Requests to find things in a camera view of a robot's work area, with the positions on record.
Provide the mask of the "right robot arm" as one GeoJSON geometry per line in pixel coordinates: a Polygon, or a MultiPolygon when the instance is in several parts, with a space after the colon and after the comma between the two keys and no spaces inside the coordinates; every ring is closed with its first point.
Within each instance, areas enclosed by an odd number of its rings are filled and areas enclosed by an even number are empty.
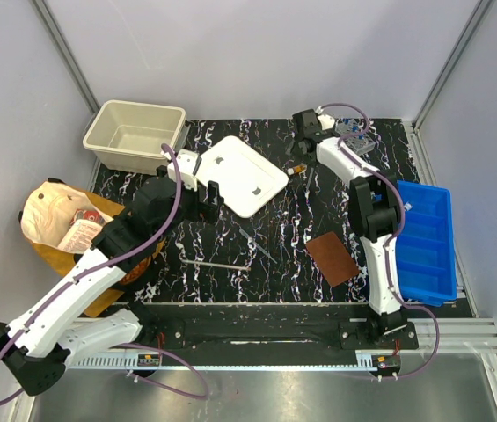
{"type": "Polygon", "coordinates": [[[322,164],[348,188],[348,221],[360,238],[369,276],[371,314],[358,334],[375,347],[394,342],[407,325],[398,287],[396,242],[403,229],[404,205],[394,173],[368,164],[347,145],[348,134],[321,108],[292,115],[294,139],[288,153],[322,164]]]}

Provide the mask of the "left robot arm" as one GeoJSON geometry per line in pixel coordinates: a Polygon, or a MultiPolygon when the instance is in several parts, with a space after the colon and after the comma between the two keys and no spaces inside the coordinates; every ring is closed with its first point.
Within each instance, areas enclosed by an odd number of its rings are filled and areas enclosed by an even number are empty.
{"type": "Polygon", "coordinates": [[[85,331],[70,331],[69,326],[150,256],[170,230],[184,220],[214,224],[222,204],[215,181],[200,193],[180,178],[149,178],[56,286],[18,318],[0,322],[0,364],[9,369],[21,392],[42,394],[71,363],[97,351],[131,342],[141,348],[152,345],[156,325],[126,309],[85,331]]]}

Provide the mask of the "orange capped vial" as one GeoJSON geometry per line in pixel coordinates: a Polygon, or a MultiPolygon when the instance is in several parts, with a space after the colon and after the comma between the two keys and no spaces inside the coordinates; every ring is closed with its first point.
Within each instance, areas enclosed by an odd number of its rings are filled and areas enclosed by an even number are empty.
{"type": "Polygon", "coordinates": [[[307,165],[306,164],[299,164],[297,166],[293,166],[291,168],[288,168],[287,169],[287,174],[289,176],[294,176],[296,174],[299,174],[299,173],[302,173],[302,172],[305,172],[307,169],[307,165]]]}

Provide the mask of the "thermometer with red tip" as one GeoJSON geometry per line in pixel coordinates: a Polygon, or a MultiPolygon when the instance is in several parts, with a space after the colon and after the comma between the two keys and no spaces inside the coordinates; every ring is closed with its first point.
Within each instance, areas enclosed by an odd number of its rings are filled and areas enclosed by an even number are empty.
{"type": "Polygon", "coordinates": [[[189,259],[181,259],[183,264],[193,265],[193,266],[207,266],[207,267],[215,267],[222,269],[230,269],[235,271],[251,271],[250,266],[235,266],[230,264],[220,264],[214,262],[200,261],[200,260],[189,260],[189,259]]]}

